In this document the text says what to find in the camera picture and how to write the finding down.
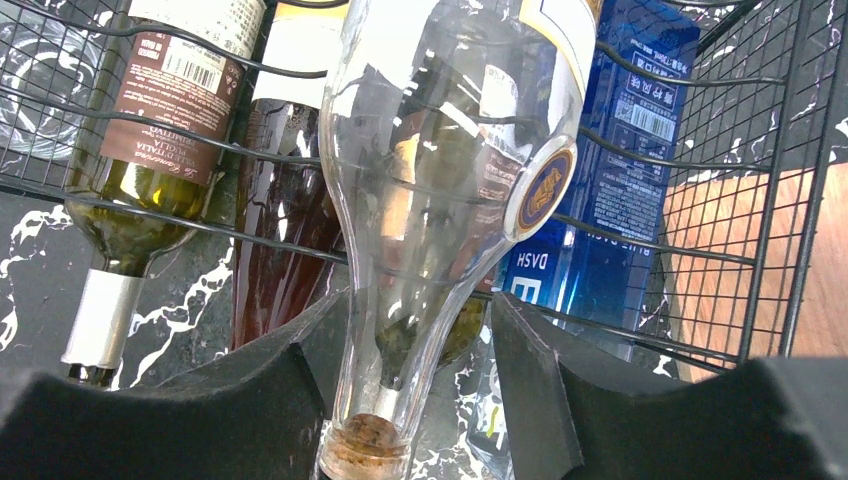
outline glass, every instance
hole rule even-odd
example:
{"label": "glass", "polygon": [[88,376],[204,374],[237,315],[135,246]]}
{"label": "glass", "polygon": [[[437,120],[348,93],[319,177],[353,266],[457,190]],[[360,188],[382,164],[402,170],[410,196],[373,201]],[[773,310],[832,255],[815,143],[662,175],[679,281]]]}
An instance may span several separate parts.
{"label": "glass", "polygon": [[[86,32],[0,2],[0,83],[54,102],[84,107],[101,48]],[[0,147],[67,160],[83,117],[16,95],[0,97]]]}
{"label": "glass", "polygon": [[[350,3],[318,135],[351,264],[320,458],[333,480],[408,475],[454,318],[568,185],[585,83],[551,36],[520,18],[533,3]],[[587,18],[580,48],[591,60]]]}

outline rose wine bottle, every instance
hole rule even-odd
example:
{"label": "rose wine bottle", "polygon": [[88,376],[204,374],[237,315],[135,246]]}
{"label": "rose wine bottle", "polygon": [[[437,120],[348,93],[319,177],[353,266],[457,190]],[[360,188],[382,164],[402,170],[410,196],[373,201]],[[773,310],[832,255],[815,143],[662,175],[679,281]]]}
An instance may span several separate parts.
{"label": "rose wine bottle", "polygon": [[[277,4],[262,62],[314,72],[337,59],[347,5],[304,8]],[[268,154],[318,157],[318,108],[324,78],[259,74],[245,146]],[[320,166],[242,159],[236,228],[258,237],[328,251],[339,221]],[[285,325],[309,304],[327,262],[278,248],[235,242],[233,321],[236,349]]]}
{"label": "rose wine bottle", "polygon": [[[265,12],[261,0],[206,2],[202,15],[199,7],[125,0],[110,26],[170,25],[229,53],[251,56]],[[88,108],[140,115],[224,140],[244,75],[235,61],[172,35],[112,37]],[[87,118],[65,190],[195,220],[207,205],[219,158],[219,148],[163,128]],[[95,251],[62,361],[71,366],[72,379],[108,387],[150,263],[185,243],[192,230],[79,202],[66,207]]]}

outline round bottle label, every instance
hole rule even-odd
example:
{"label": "round bottle label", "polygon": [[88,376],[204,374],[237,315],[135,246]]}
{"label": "round bottle label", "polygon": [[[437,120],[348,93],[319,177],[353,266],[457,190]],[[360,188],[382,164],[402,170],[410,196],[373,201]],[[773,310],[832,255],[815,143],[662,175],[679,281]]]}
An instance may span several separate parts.
{"label": "round bottle label", "polygon": [[[545,145],[522,173],[510,195],[504,218],[507,239],[531,237],[553,215],[574,174],[575,147],[558,139]],[[558,144],[552,153],[554,144]]]}

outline green glass bottle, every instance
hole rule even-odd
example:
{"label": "green glass bottle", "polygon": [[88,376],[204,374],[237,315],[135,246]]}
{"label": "green glass bottle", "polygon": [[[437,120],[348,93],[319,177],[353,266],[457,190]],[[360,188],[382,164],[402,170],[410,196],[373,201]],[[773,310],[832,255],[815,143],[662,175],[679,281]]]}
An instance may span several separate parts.
{"label": "green glass bottle", "polygon": [[[197,5],[165,0],[122,2],[111,27],[170,25],[250,57],[266,7],[261,0]],[[180,38],[143,32],[113,37],[101,60],[88,108],[136,114],[224,140],[245,70]],[[209,200],[220,149],[169,130],[125,120],[88,118],[80,128],[64,188],[196,220]],[[152,260],[184,244],[192,230],[153,218],[66,202],[94,246],[94,258],[65,354],[69,376],[107,387]]]}

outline black foam holder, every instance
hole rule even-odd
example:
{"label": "black foam holder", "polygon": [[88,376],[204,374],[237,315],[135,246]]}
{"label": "black foam holder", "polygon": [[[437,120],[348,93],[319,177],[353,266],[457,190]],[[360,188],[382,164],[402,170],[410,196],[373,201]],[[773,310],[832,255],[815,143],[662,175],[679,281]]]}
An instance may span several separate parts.
{"label": "black foam holder", "polygon": [[344,347],[340,298],[155,388],[0,370],[0,479],[308,479]]}
{"label": "black foam holder", "polygon": [[[686,385],[512,296],[492,307],[517,480],[845,478],[845,360],[756,360]],[[0,479],[306,480],[346,318],[345,294],[327,297],[155,388],[103,392],[0,370]]]}
{"label": "black foam holder", "polygon": [[846,359],[756,359],[690,385],[493,302],[517,480],[848,478]]}

